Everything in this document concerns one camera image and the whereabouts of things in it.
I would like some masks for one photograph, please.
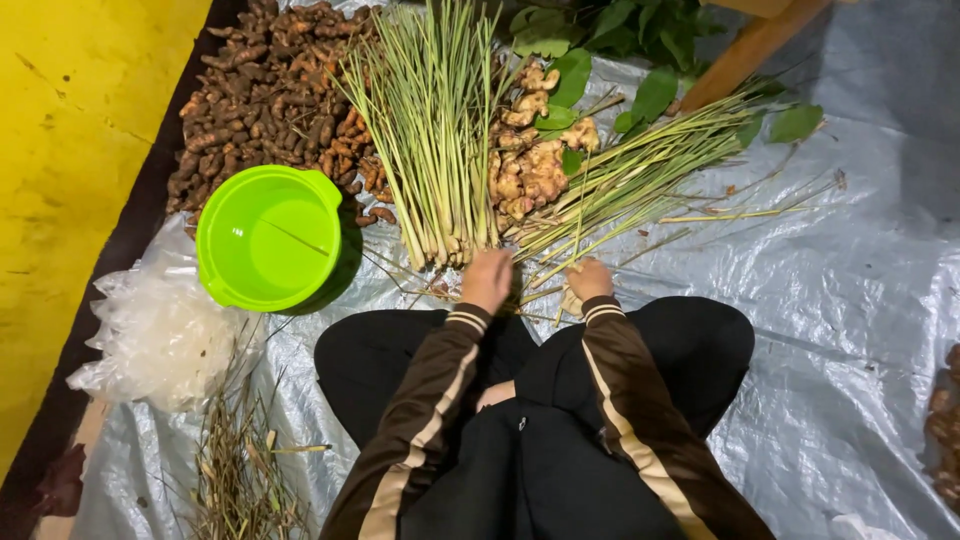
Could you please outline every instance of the black pants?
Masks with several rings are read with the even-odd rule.
[[[371,311],[320,336],[314,353],[320,387],[360,449],[376,433],[427,332],[445,317],[443,310]],[[673,405],[706,438],[747,373],[754,352],[750,321],[733,307],[685,296],[659,298],[627,317],[650,349]],[[580,344],[584,327],[560,330],[538,347],[518,317],[495,319],[480,344],[477,377],[458,424],[473,415],[484,389],[514,380],[519,398],[570,411],[600,430],[596,391]],[[456,433],[450,438],[456,446]]]

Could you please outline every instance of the wooden stick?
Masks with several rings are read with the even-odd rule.
[[[730,95],[830,1],[793,0],[776,16],[755,17],[684,96],[680,110],[697,110]]]

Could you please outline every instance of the hand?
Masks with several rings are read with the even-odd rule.
[[[480,395],[480,401],[477,402],[477,412],[480,412],[480,409],[487,405],[496,405],[503,400],[515,397],[516,388],[512,380],[495,384],[484,390],[483,394]]]
[[[461,302],[482,307],[494,315],[510,294],[514,264],[510,250],[479,251],[464,271]]]
[[[610,270],[604,266],[603,262],[593,257],[581,258],[574,265],[567,266],[564,273],[566,282],[570,284],[570,290],[582,302],[595,296],[613,296],[613,278]]]

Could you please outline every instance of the brown jacket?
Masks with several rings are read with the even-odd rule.
[[[633,464],[691,540],[774,538],[672,406],[650,353],[619,303],[594,298],[584,304],[584,314],[583,347],[607,447]],[[490,318],[479,307],[459,304],[424,340],[376,437],[334,502],[322,540],[397,537],[401,507],[436,479],[444,429],[474,376],[477,343]],[[603,538],[602,532],[597,537]]]

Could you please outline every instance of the person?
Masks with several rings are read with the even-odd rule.
[[[494,318],[511,253],[479,253],[452,311],[331,326],[319,382],[360,448],[321,539],[774,538],[704,439],[754,331],[733,307],[668,297],[624,313],[610,271],[567,271],[585,323],[538,347]]]

